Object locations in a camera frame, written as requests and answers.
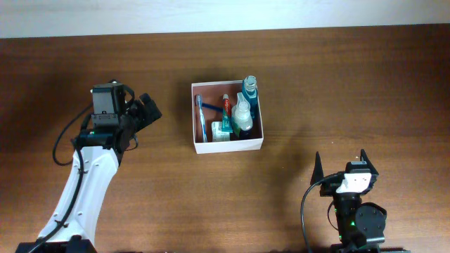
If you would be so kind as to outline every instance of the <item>toiletry item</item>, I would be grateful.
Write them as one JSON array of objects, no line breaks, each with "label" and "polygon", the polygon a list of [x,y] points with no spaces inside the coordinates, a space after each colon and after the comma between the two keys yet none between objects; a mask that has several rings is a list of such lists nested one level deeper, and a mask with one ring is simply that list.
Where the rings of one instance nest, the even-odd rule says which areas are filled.
[{"label": "toiletry item", "polygon": [[212,142],[230,141],[230,133],[224,132],[222,122],[211,123]]},{"label": "toiletry item", "polygon": [[208,142],[208,139],[206,137],[205,116],[203,114],[203,109],[202,109],[202,105],[203,105],[202,95],[197,95],[195,97],[195,104],[198,106],[198,112],[200,115],[200,123],[202,124],[203,142],[206,143],[206,142]]},{"label": "toiletry item", "polygon": [[250,104],[250,114],[255,118],[258,110],[258,87],[256,77],[248,76],[242,81],[242,93]]},{"label": "toiletry item", "polygon": [[202,103],[202,105],[203,105],[204,108],[215,110],[217,112],[222,112],[223,111],[222,108],[220,108],[220,107],[218,107],[216,105],[210,105],[210,104],[207,104],[207,103]]},{"label": "toiletry item", "polygon": [[231,114],[234,134],[240,140],[248,139],[253,127],[253,120],[250,115],[250,104],[246,101],[242,92],[238,93],[238,104],[233,106]]},{"label": "toiletry item", "polygon": [[231,106],[228,95],[224,94],[224,111],[222,115],[222,131],[233,133],[233,128],[231,127]]}]

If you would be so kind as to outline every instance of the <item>cardboard box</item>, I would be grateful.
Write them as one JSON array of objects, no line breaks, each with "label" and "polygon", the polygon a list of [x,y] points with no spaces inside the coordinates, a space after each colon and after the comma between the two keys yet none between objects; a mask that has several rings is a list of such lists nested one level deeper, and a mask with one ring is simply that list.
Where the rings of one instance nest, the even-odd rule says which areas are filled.
[{"label": "cardboard box", "polygon": [[203,107],[203,114],[205,116],[207,139],[208,143],[203,143],[202,127],[200,123],[200,116],[198,114],[198,107],[195,106],[195,95],[201,94],[204,103],[216,105],[222,108],[222,97],[228,94],[231,107],[236,105],[238,97],[237,93],[242,91],[242,80],[227,81],[227,82],[206,82],[196,83],[191,85],[192,98],[192,133],[195,151],[197,154],[206,153],[220,153],[244,150],[259,150],[261,149],[262,141],[264,140],[264,133],[262,130],[261,109],[259,107],[258,94],[258,111],[252,127],[252,135],[248,140],[234,140],[223,142],[212,142],[211,123],[215,121],[222,121],[222,113]]}]

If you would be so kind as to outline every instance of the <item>wood grain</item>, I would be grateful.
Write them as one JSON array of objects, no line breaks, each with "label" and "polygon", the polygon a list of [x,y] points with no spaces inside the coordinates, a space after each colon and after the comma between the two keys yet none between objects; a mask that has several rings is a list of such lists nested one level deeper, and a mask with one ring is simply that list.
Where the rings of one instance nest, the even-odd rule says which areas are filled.
[{"label": "wood grain", "polygon": [[[148,92],[163,118],[139,134],[112,180],[99,252],[303,250],[300,200],[314,153],[326,174],[365,148],[380,172],[364,197],[388,212],[385,247],[450,247],[450,26],[142,34],[0,41],[0,251],[34,241],[69,175],[51,149],[115,78]],[[190,85],[259,80],[261,150],[196,155]],[[72,154],[69,137],[58,150]],[[331,199],[306,206],[312,245],[338,234]]]}]

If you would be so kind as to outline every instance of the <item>black cable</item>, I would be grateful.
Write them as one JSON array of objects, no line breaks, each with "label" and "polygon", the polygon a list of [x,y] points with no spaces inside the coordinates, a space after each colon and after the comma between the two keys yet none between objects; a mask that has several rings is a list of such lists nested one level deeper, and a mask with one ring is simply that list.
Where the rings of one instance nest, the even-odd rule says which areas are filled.
[{"label": "black cable", "polygon": [[52,236],[54,236],[65,225],[64,223],[69,218],[69,215],[72,212],[72,209],[75,206],[75,203],[77,201],[79,189],[81,188],[82,181],[83,181],[84,162],[83,162],[83,156],[82,156],[81,150],[77,147],[74,140],[71,140],[71,142],[72,142],[72,145],[73,145],[75,151],[77,152],[78,158],[79,158],[79,177],[78,177],[77,187],[75,188],[75,191],[73,193],[72,200],[70,201],[69,207],[68,207],[67,211],[65,212],[61,221],[55,220],[57,223],[56,227],[48,235],[46,235],[44,238],[42,238],[40,240],[40,242],[37,243],[28,253],[36,252],[46,241],[48,241]]},{"label": "black cable", "polygon": [[72,119],[69,124],[67,124],[67,126],[65,126],[65,128],[63,129],[63,131],[61,132],[61,134],[58,136],[58,138],[56,139],[55,145],[53,147],[53,151],[52,151],[52,155],[53,155],[53,161],[55,161],[55,163],[59,166],[67,166],[69,164],[72,164],[72,160],[70,160],[69,162],[65,162],[62,163],[60,161],[58,161],[58,159],[56,159],[56,148],[58,147],[58,143],[61,140],[61,137],[63,137],[63,134],[68,130],[68,128],[70,127],[70,125],[73,124],[73,122],[75,122],[79,117],[81,117],[85,112],[87,112],[87,110],[89,110],[89,108],[92,107],[92,105],[94,105],[93,103],[89,104],[88,107],[84,108],[83,111],[81,111],[74,119]]},{"label": "black cable", "polygon": [[87,114],[87,115],[84,117],[83,122],[82,122],[82,125],[81,125],[81,127],[79,128],[80,131],[86,130],[86,129],[87,129],[87,125],[89,124],[89,121],[91,121],[91,118],[92,118],[92,114],[93,114],[93,113],[94,113],[94,112],[91,112],[91,113]]},{"label": "black cable", "polygon": [[138,146],[139,146],[138,136],[136,134],[134,134],[133,135],[133,139],[134,139],[134,142],[136,143],[136,145],[133,148],[130,148],[130,149],[125,150],[125,151],[132,151],[132,150],[135,150],[135,149],[138,148]]},{"label": "black cable", "polygon": [[304,243],[307,246],[307,250],[308,253],[313,253],[311,247],[309,246],[309,242],[308,242],[308,238],[307,238],[307,232],[306,232],[306,228],[304,227],[304,201],[306,200],[308,193],[315,187],[318,186],[320,184],[322,184],[323,182],[327,181],[328,179],[331,179],[335,176],[339,176],[339,174],[331,174],[330,176],[326,176],[323,179],[321,179],[320,181],[317,181],[316,183],[313,183],[308,190],[304,193],[303,198],[302,198],[302,205],[300,206],[300,217],[301,217],[301,221],[302,221],[302,232],[303,232],[303,239],[304,239]]},{"label": "black cable", "polygon": [[335,201],[333,200],[333,201],[330,203],[330,205],[328,206],[328,211],[326,212],[326,216],[328,217],[328,222],[330,223],[330,225],[331,225],[335,230],[339,231],[339,229],[336,228],[336,227],[331,223],[331,220],[330,220],[330,209],[331,209],[331,207],[332,207],[334,204],[335,204]]}]

